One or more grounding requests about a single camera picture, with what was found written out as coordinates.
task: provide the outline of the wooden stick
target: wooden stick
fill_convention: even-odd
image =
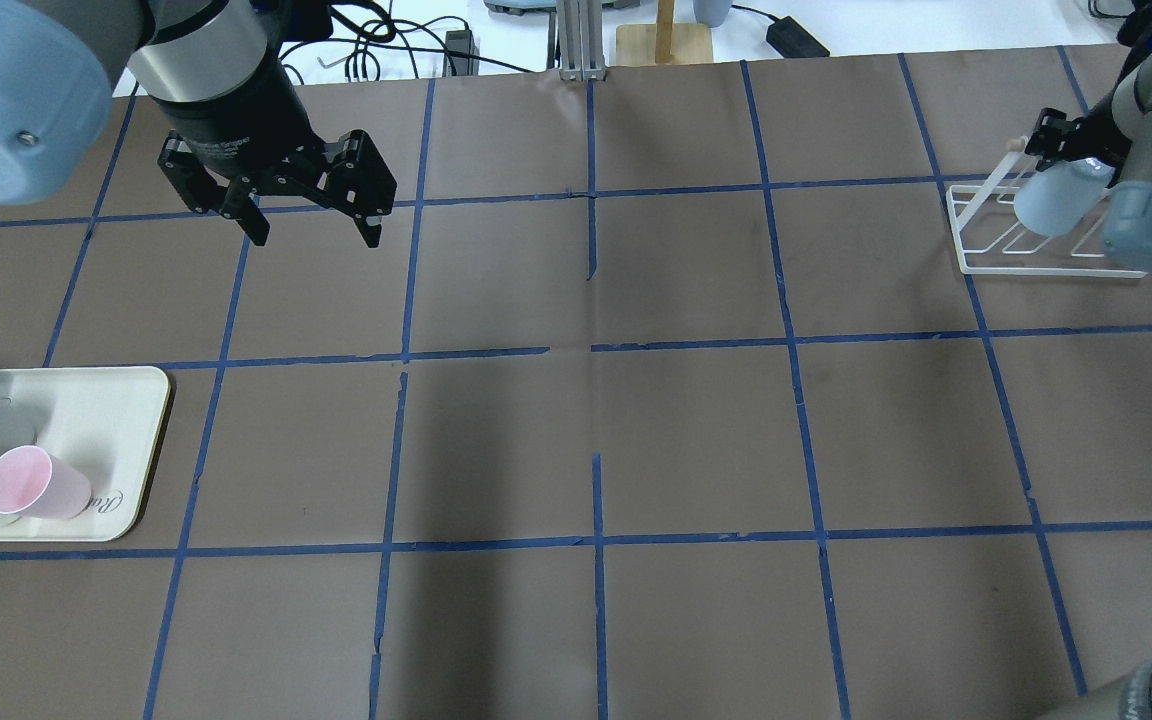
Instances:
[[[673,0],[657,0],[657,63],[669,63],[673,50]]]

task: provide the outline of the white wire rack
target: white wire rack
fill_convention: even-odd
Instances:
[[[1023,137],[1007,143],[1002,160],[982,184],[946,188],[958,268],[968,275],[1144,278],[1146,273],[1106,259],[1100,236],[1106,199],[1062,236],[1039,236],[1020,223],[1016,191],[1034,169],[1024,146]]]

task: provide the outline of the white tray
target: white tray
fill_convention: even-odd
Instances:
[[[20,518],[0,541],[111,541],[136,523],[172,382],[157,367],[0,370],[0,393],[26,410],[36,445],[92,482],[71,520]]]

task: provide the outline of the white floor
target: white floor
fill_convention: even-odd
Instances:
[[[1129,0],[1098,0],[1105,12],[1129,8]],[[470,20],[479,53],[521,65],[530,69],[545,66],[548,44],[548,15],[531,13],[515,17],[486,9],[483,0],[393,0],[396,18],[414,22],[461,15]],[[993,50],[993,47],[1036,47],[1043,45],[1092,45],[1114,41],[1115,20],[1097,20],[1087,15],[1087,0],[745,0],[768,13],[791,15],[812,32],[835,55],[870,55],[886,53],[929,53],[940,50]],[[344,12],[357,20],[371,15],[358,8]],[[676,20],[694,22],[691,0],[677,0]],[[616,63],[616,26],[626,23],[649,23],[655,18],[655,3],[643,0],[637,8],[607,10],[602,15],[604,46],[608,63]],[[727,22],[714,29],[714,59],[776,58],[764,40],[770,21],[748,12],[732,10]],[[460,26],[456,20],[434,25],[439,35]],[[338,33],[347,37],[347,33]],[[433,38],[420,33],[408,36],[412,45],[434,47]],[[308,83],[344,82],[343,69],[324,69],[348,54],[346,45],[324,44],[297,50],[288,58]],[[411,78],[411,61],[406,51],[377,50],[380,77]],[[416,67],[422,77],[442,71],[442,56],[417,54]],[[480,73],[510,73],[483,63]],[[131,78],[119,83],[116,94],[127,94]]]

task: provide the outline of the power adapter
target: power adapter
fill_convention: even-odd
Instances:
[[[767,28],[767,44],[782,58],[828,58],[828,47],[820,45],[795,18],[779,18]]]
[[[473,46],[473,31],[470,29],[449,29],[444,41],[452,53],[479,54],[479,51]],[[444,77],[453,76],[453,74],[454,76],[476,76],[479,74],[479,61],[475,58],[444,55]]]

